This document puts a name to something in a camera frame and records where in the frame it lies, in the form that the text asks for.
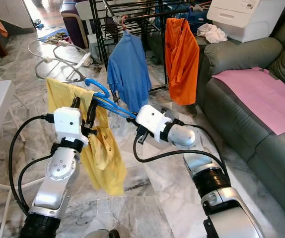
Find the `doorway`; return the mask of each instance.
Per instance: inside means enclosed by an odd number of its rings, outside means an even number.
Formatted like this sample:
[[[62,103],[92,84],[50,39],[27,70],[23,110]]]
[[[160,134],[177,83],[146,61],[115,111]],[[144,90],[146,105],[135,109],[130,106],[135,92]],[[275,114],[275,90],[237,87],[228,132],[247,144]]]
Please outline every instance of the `doorway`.
[[[40,20],[43,24],[38,30],[48,30],[65,27],[60,14],[63,0],[23,0],[30,14],[31,20]]]

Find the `armrest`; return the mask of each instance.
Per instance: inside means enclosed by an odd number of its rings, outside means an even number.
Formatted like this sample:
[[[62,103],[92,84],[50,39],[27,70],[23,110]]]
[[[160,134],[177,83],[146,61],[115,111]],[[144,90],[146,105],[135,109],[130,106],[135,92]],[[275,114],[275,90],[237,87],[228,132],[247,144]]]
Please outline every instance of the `armrest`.
[[[78,15],[78,12],[77,12],[77,9],[75,7],[75,4],[73,4],[72,2],[77,3],[78,1],[77,0],[64,0],[63,1],[62,5],[61,5],[61,8],[60,8],[61,15],[62,14],[75,14],[75,15]]]
[[[228,69],[266,68],[281,53],[283,47],[275,38],[267,37],[241,43],[228,40],[207,45],[205,55],[210,62],[210,75]]]

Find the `white wall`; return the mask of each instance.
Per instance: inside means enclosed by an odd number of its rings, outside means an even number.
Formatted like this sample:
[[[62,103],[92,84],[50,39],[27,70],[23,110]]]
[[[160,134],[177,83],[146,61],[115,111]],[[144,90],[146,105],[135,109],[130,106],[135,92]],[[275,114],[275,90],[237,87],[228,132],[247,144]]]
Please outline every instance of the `white wall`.
[[[0,0],[0,19],[21,28],[33,28],[22,0]]]

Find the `towel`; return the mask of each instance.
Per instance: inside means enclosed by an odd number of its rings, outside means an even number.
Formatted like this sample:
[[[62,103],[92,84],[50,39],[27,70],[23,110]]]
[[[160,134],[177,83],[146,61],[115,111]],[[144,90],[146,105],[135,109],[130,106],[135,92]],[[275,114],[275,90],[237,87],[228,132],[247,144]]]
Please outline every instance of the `towel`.
[[[210,43],[218,43],[221,41],[227,41],[227,34],[220,28],[212,24],[203,24],[197,30],[198,36],[205,36],[206,40]]]
[[[51,112],[60,107],[69,107],[74,97],[81,98],[80,110],[82,118],[86,119],[87,109],[92,100],[93,91],[47,78],[48,103]],[[93,127],[98,131],[97,136],[89,135],[89,145],[83,147],[81,162],[95,189],[104,189],[109,195],[124,194],[123,183],[126,177],[126,167],[122,161],[116,140],[108,128],[106,110],[96,109]]]

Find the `electrical cord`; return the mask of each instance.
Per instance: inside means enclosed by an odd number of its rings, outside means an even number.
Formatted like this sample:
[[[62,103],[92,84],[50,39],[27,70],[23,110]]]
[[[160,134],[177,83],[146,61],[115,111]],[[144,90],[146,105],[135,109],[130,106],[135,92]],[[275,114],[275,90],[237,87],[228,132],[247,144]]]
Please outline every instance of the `electrical cord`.
[[[27,164],[20,172],[20,175],[19,175],[19,178],[18,178],[18,193],[19,193],[19,197],[20,197],[20,200],[23,204],[23,206],[29,210],[29,206],[27,204],[27,202],[25,201],[24,197],[23,197],[23,193],[22,193],[22,178],[23,178],[23,175],[25,173],[25,171],[33,164],[37,163],[37,162],[40,162],[40,161],[43,161],[43,160],[46,160],[48,158],[52,157],[52,154],[51,155],[48,155],[48,156],[45,156],[45,157],[42,157],[40,159],[37,159],[37,160],[34,160],[32,162],[30,162],[29,164]]]
[[[28,44],[28,51],[31,53],[31,54],[33,54],[34,56],[37,56],[37,57],[40,57],[40,58],[43,58],[43,56],[41,56],[41,55],[38,55],[37,53],[34,53],[33,51],[31,51],[30,50],[30,45],[33,43],[33,42],[36,42],[36,41],[41,41],[41,42],[43,42],[42,40],[49,40],[49,39],[46,39],[46,38],[40,38],[40,39],[36,39],[36,40],[33,40],[33,41],[31,41],[29,44]]]
[[[64,46],[64,45],[56,46],[56,47],[53,49],[53,54],[54,54],[55,58],[60,59],[60,60],[64,60],[64,61],[66,61],[66,62],[68,62],[68,63],[78,64],[78,62],[73,62],[73,61],[70,61],[70,60],[63,59],[63,58],[59,57],[59,56],[55,53],[55,50],[56,50],[58,47],[60,47],[60,46]],[[75,46],[75,45],[72,45],[72,44],[71,44],[71,45],[66,44],[65,46],[72,46],[72,47],[75,47],[76,49],[78,49],[79,51],[82,51],[84,54],[87,53],[86,50],[82,49],[82,48],[79,47],[79,46]]]
[[[220,153],[220,150],[218,149],[218,147],[216,145],[216,142],[214,141],[213,137],[210,135],[210,133],[204,127],[202,127],[200,125],[194,125],[194,124],[185,124],[183,121],[178,120],[178,119],[174,119],[173,122],[174,122],[174,124],[178,124],[178,125],[181,125],[181,126],[190,125],[190,126],[193,126],[195,128],[199,128],[200,130],[204,131],[207,134],[207,136],[211,139],[213,145],[215,146],[215,148],[217,150],[217,153],[218,153],[218,156],[220,157],[220,160],[221,160],[221,162],[223,164],[224,171],[226,171],[226,174],[227,174],[227,168],[226,168],[225,160],[222,157],[222,155]]]
[[[81,74],[78,69],[76,69],[73,65],[71,65],[71,64],[69,64],[69,63],[67,63],[67,62],[65,62],[64,60],[57,59],[57,58],[51,58],[51,60],[60,61],[60,62],[62,62],[62,63],[65,63],[67,66],[71,67],[71,68],[73,69],[73,71],[76,72],[76,73],[80,76],[80,80],[81,80],[81,81],[84,81],[84,80],[86,79],[86,77],[85,77],[83,74]],[[41,79],[45,79],[45,78],[38,74],[37,67],[38,67],[40,64],[42,64],[43,62],[44,62],[44,60],[41,60],[41,61],[38,62],[38,63],[35,65],[35,67],[34,67],[34,71],[35,71],[36,76],[37,76],[38,78],[41,78]]]
[[[28,215],[28,210],[29,208],[25,207],[24,204],[22,203],[22,201],[20,200],[20,197],[18,196],[15,187],[14,187],[14,182],[13,182],[13,171],[12,171],[12,154],[13,154],[13,148],[14,148],[14,143],[16,141],[16,139],[18,138],[20,132],[23,130],[23,128],[29,124],[31,121],[33,120],[37,120],[37,119],[45,119],[46,121],[53,123],[54,122],[54,117],[53,114],[46,114],[46,115],[41,115],[41,116],[36,116],[36,117],[32,117],[28,120],[26,120],[21,127],[18,129],[18,131],[15,133],[12,142],[10,144],[10,149],[9,149],[9,160],[8,160],[8,175],[9,175],[9,183],[10,183],[10,188],[11,188],[11,192],[13,194],[13,197],[15,199],[15,201],[17,202],[17,204],[19,205],[19,207],[21,208],[21,210],[24,212],[24,214],[27,216]]]
[[[210,154],[208,152],[201,151],[201,150],[175,150],[175,151],[166,152],[166,153],[163,153],[163,154],[160,154],[160,155],[156,155],[156,156],[150,157],[148,159],[141,159],[141,158],[139,158],[139,156],[137,154],[137,151],[136,151],[136,145],[137,145],[138,138],[139,138],[138,136],[135,137],[134,144],[133,144],[133,151],[134,151],[134,156],[135,156],[136,160],[138,160],[141,163],[147,163],[147,162],[154,161],[154,160],[157,160],[157,159],[160,159],[160,158],[163,158],[163,157],[167,157],[167,156],[170,156],[170,155],[177,155],[177,154],[200,154],[200,155],[209,156],[210,158],[214,159],[218,163],[218,165],[220,165],[220,167],[222,168],[224,174],[226,176],[228,176],[226,167],[224,167],[222,162],[217,157],[215,157],[214,155],[212,155],[212,154]]]

